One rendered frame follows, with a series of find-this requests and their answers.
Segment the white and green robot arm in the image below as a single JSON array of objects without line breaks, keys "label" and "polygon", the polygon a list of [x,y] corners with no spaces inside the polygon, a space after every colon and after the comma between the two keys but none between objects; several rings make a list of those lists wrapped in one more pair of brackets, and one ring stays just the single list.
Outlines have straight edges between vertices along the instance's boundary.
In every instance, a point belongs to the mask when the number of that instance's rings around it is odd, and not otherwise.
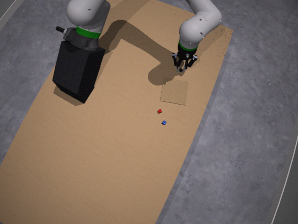
[{"label": "white and green robot arm", "polygon": [[[178,51],[188,58],[196,53],[202,39],[221,24],[222,15],[210,0],[185,1],[195,15],[179,28]],[[110,3],[106,0],[71,0],[66,15],[77,27],[63,29],[57,26],[56,30],[62,32],[63,39],[73,46],[96,51],[109,10]]]}]

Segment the tan square mat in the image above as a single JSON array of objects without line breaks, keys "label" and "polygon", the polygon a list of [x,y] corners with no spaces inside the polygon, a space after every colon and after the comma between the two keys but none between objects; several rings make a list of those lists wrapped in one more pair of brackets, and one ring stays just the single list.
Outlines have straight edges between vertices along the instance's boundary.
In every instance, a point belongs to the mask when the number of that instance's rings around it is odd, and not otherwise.
[{"label": "tan square mat", "polygon": [[188,83],[164,77],[160,101],[186,105]]}]

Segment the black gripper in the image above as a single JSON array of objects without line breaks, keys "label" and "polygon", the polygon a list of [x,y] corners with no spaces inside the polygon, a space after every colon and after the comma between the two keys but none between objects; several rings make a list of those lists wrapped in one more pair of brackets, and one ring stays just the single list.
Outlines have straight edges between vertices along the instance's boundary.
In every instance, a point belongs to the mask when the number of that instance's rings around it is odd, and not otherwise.
[{"label": "black gripper", "polygon": [[[179,57],[179,60],[178,62],[176,62],[176,57]],[[193,55],[193,56],[190,56],[189,58],[187,58],[186,56],[180,54],[179,52],[177,52],[177,54],[175,53],[172,53],[172,58],[174,60],[174,66],[177,66],[177,72],[179,72],[179,68],[180,68],[180,64],[183,60],[186,60],[185,62],[185,69],[183,69],[183,73],[185,73],[185,70],[187,69],[187,67],[191,67],[193,65],[193,63],[197,60],[197,55]],[[188,60],[190,60],[190,62],[188,63]]]}]

